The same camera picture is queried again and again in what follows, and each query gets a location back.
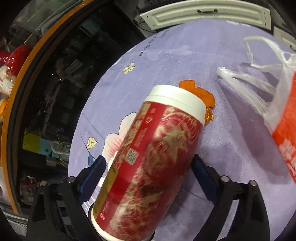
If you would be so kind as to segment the red cylindrical canister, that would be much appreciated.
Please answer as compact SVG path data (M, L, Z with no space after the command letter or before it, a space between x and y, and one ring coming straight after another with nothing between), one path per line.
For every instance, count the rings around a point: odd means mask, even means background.
M157 85L144 100L91 211L104 240L149 240L180 191L206 106L193 93Z

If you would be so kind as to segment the orange candy wrapper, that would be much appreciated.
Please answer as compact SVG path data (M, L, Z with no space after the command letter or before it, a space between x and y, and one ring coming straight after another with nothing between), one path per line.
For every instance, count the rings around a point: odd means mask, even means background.
M182 80L179 82L179 87L187 90L188 92L191 92L195 96L197 96L206 106L206 113L205 113L205 126L208 125L208 123L213 120L214 114L212 112L212 109L215 107L215 97L212 93L208 92L207 90L196 87L194 80Z

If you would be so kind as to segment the orange wooden counter shelf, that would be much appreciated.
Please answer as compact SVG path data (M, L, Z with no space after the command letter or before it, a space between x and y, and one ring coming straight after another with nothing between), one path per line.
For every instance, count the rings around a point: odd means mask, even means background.
M20 141L23 138L21 122L32 87L46 61L62 40L100 4L101 1L82 1L62 16L37 42L16 78L6 106L1 132L1 166L10 206L15 214L22 214L16 194L16 176Z

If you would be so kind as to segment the white wide desk drawer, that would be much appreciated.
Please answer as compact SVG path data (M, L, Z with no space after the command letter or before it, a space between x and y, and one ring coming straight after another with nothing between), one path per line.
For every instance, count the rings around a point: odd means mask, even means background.
M140 17L151 30L199 19L217 19L271 30L270 10L247 1L178 1L151 10Z

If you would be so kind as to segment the purple floral tablecloth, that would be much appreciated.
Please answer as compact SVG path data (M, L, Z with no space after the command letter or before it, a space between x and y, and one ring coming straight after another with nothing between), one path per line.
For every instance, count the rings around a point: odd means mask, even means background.
M279 71L250 66L243 39L273 36L257 27L199 20L171 27L140 42L99 78L74 132L68 173L76 176L91 158L112 161L145 97L155 85L194 80L213 94L214 119L204 128L198 155L221 175L256 180L275 240L295 212L295 183L262 117L217 74L219 67L245 72L271 85Z

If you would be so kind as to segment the white orange plastic bag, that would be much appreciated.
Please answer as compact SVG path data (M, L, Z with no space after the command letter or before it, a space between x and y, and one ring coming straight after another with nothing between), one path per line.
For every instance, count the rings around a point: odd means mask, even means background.
M249 42L262 41L279 59L278 64L257 65ZM290 176L295 179L295 54L283 51L267 38L251 36L243 39L250 66L262 72L280 71L276 86L243 72L219 67L217 74L228 83L263 118L287 165Z

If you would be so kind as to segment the red ceramic vase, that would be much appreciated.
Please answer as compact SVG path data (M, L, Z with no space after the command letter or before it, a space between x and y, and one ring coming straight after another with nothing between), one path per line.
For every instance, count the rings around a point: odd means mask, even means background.
M17 76L31 51L29 45L21 45L13 53L9 53L4 46L1 46L1 65L7 66L8 72Z

